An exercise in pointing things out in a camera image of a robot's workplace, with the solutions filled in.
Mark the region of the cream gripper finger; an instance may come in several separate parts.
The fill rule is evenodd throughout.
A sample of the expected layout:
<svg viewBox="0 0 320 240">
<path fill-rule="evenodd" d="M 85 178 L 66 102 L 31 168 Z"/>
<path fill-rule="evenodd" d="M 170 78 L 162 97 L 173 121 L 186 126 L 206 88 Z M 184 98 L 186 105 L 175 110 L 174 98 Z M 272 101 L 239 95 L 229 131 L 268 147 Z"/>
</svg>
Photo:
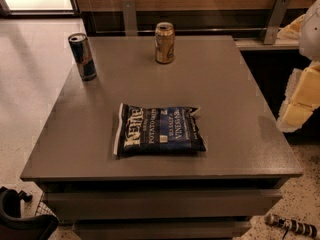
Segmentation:
<svg viewBox="0 0 320 240">
<path fill-rule="evenodd" d="M 276 126 L 281 132 L 294 132 L 319 107 L 320 62 L 312 61 L 304 70 L 294 69 L 289 76 Z"/>
<path fill-rule="evenodd" d="M 293 20 L 290 24 L 286 25 L 284 28 L 281 28 L 277 34 L 277 38 L 298 40 L 304 17 L 305 15 L 301 15 Z"/>
</svg>

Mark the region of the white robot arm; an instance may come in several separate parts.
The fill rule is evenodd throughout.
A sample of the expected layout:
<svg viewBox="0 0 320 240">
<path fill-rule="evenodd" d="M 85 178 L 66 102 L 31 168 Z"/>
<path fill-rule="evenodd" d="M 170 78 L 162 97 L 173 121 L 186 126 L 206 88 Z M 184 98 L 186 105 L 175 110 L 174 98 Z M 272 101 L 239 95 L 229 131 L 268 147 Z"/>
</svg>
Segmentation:
<svg viewBox="0 0 320 240">
<path fill-rule="evenodd" d="M 291 133 L 300 129 L 320 107 L 320 0 L 282 28 L 277 37 L 297 40 L 299 53 L 311 61 L 303 70 L 293 69 L 279 109 L 277 128 Z"/>
</svg>

